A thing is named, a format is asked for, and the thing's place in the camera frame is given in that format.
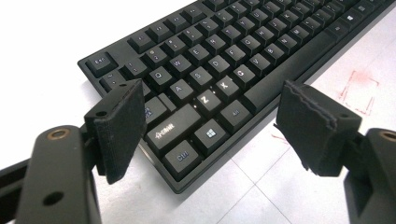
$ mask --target black keyboard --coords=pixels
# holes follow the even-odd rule
[[[140,147],[180,193],[393,2],[200,0],[78,65],[102,96],[143,79]]]

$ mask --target function key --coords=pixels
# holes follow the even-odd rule
[[[128,43],[136,50],[137,53],[143,53],[149,48],[154,47],[155,43],[152,39],[144,32],[137,32],[131,36]]]
[[[205,0],[204,4],[214,12],[217,12],[227,6],[227,3],[224,0]]]
[[[201,157],[186,140],[169,151],[163,158],[163,165],[176,181],[180,181],[200,162]]]
[[[164,22],[175,34],[189,27],[189,23],[179,14],[169,16]]]
[[[201,21],[206,17],[205,13],[196,6],[185,7],[181,15],[191,24]]]
[[[95,77],[101,77],[118,67],[107,52],[93,54],[88,58],[86,64]]]
[[[169,28],[166,27],[162,22],[155,22],[154,24],[150,25],[147,33],[157,43],[160,43],[173,35]]]

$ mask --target ctrl key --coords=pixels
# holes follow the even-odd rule
[[[163,158],[163,165],[176,181],[180,181],[200,162],[201,157],[186,140],[173,148]]]

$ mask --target space bar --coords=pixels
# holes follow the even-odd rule
[[[281,92],[285,80],[295,80],[335,45],[335,38],[322,32],[291,55],[274,71],[245,92],[241,103],[252,114],[259,113]]]

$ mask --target shift key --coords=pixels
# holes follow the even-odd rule
[[[184,105],[175,114],[153,128],[146,135],[145,140],[154,153],[162,158],[170,148],[175,147],[184,137],[195,131],[200,120],[201,116],[191,105]]]

